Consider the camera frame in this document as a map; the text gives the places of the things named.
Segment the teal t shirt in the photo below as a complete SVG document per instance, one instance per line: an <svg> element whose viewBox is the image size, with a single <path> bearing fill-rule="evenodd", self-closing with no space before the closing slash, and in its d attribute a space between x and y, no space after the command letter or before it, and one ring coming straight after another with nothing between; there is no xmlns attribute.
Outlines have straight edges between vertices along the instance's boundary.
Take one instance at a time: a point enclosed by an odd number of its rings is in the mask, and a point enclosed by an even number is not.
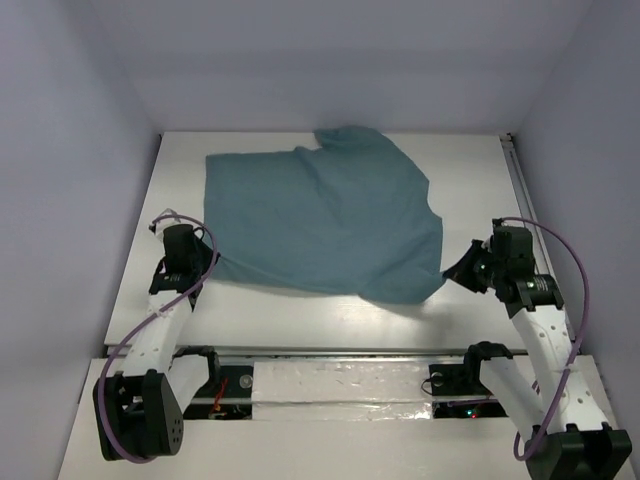
<svg viewBox="0 0 640 480"><path fill-rule="evenodd" d="M315 148L206 158L217 279L419 304L443 285L430 182L388 137L319 129Z"/></svg>

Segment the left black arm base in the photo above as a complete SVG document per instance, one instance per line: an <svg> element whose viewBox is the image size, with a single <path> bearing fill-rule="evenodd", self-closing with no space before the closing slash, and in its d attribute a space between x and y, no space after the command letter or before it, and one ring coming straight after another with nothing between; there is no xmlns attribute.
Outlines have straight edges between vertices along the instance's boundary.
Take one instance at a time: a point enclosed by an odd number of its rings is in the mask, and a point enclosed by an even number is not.
<svg viewBox="0 0 640 480"><path fill-rule="evenodd" d="M219 378L206 383L184 412L186 420L250 420L254 364L248 358L220 360Z"/></svg>

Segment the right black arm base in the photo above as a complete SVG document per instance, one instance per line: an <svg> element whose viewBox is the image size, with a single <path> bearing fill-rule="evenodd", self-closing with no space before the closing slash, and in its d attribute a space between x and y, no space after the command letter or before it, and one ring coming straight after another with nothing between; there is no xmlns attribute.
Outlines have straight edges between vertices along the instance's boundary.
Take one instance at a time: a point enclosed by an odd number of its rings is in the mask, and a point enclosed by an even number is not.
<svg viewBox="0 0 640 480"><path fill-rule="evenodd" d="M482 341L471 345L462 361L453 364L432 364L421 390L435 403L436 419L500 418L507 414L491 392L480 382L480 367L484 361L513 354L503 344Z"/></svg>

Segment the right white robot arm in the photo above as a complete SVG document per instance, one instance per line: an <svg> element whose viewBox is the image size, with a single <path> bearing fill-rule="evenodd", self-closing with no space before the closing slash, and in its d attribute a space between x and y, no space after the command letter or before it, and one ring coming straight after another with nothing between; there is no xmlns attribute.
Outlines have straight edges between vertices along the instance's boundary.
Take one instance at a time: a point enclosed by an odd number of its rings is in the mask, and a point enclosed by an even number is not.
<svg viewBox="0 0 640 480"><path fill-rule="evenodd" d="M472 241L443 276L473 293L494 292L526 347L533 381L506 346L482 341L461 363L432 366L427 382L434 396L483 395L499 403L516 427L513 455L531 478L613 479L632 442L607 420L576 363L584 333L569 333L556 280L537 270L532 224L494 220L491 236Z"/></svg>

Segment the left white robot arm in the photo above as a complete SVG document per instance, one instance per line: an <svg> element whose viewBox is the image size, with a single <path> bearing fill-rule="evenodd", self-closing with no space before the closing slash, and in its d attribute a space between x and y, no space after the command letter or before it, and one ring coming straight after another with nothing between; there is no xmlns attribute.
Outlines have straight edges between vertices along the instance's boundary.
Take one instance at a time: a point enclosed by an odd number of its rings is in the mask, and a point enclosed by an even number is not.
<svg viewBox="0 0 640 480"><path fill-rule="evenodd" d="M166 211L150 231L164 255L153 273L145 319L118 344L127 351L107 358L93 389L102 456L134 464L173 456L181 448L184 413L195 394L221 383L211 346L179 347L205 281L218 260L210 230L200 221Z"/></svg>

